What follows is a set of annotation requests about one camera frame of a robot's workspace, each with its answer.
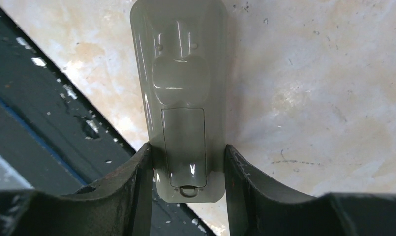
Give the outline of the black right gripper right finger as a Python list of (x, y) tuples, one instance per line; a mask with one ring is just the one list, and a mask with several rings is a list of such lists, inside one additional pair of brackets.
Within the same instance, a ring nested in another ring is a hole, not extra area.
[(225, 150), (225, 188), (233, 236), (396, 236), (396, 194), (297, 191)]

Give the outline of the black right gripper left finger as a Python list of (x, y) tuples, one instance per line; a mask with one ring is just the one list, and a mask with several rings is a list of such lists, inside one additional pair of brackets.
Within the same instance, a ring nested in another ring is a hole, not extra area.
[(145, 143), (120, 167), (74, 194), (0, 191), (0, 236), (148, 236), (152, 148)]

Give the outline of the white remote control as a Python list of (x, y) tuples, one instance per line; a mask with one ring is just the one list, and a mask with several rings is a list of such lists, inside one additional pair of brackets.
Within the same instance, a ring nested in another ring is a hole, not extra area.
[[(227, 11), (220, 0), (138, 0), (130, 12), (144, 112), (159, 196), (214, 203), (225, 193)], [(204, 187), (173, 187), (161, 111), (204, 110)]]

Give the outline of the grey battery compartment cover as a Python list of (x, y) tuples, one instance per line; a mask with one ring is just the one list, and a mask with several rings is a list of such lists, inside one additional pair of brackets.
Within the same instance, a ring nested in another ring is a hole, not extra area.
[(161, 117), (171, 185), (206, 186), (204, 110), (163, 109)]

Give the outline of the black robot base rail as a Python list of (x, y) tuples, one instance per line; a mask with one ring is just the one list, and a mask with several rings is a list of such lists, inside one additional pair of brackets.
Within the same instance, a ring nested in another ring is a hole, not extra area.
[[(76, 193), (137, 152), (0, 7), (0, 159), (21, 185)], [(211, 236), (185, 204), (166, 204), (152, 185), (149, 236)]]

